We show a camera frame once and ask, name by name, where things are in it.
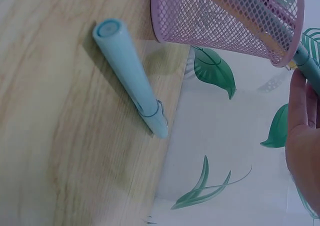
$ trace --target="light blue pen in holder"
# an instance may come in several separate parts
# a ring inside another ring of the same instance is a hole
[[[164,105],[154,95],[126,24],[109,18],[95,26],[92,34],[140,116],[156,136],[166,138]]]

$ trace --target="hand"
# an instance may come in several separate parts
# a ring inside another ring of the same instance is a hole
[[[295,184],[320,215],[320,99],[299,70],[291,79],[285,153]]]

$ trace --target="finger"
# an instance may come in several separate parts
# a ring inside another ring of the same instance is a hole
[[[316,108],[316,128],[320,128],[320,97],[318,96],[317,108]]]
[[[306,84],[306,113],[308,115],[308,125],[311,128],[316,128],[317,124],[317,104],[318,96],[311,84]]]
[[[300,125],[308,125],[306,104],[306,79],[299,70],[295,70],[290,84],[288,106],[288,131]]]

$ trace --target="wooden desk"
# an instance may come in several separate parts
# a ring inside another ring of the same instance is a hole
[[[168,140],[91,34],[128,24],[172,125],[189,47],[156,44],[149,0],[0,0],[0,225],[145,225]]]

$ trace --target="mesh pen holder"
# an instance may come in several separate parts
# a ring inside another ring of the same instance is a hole
[[[300,42],[304,0],[151,0],[159,42],[229,50],[286,66]]]

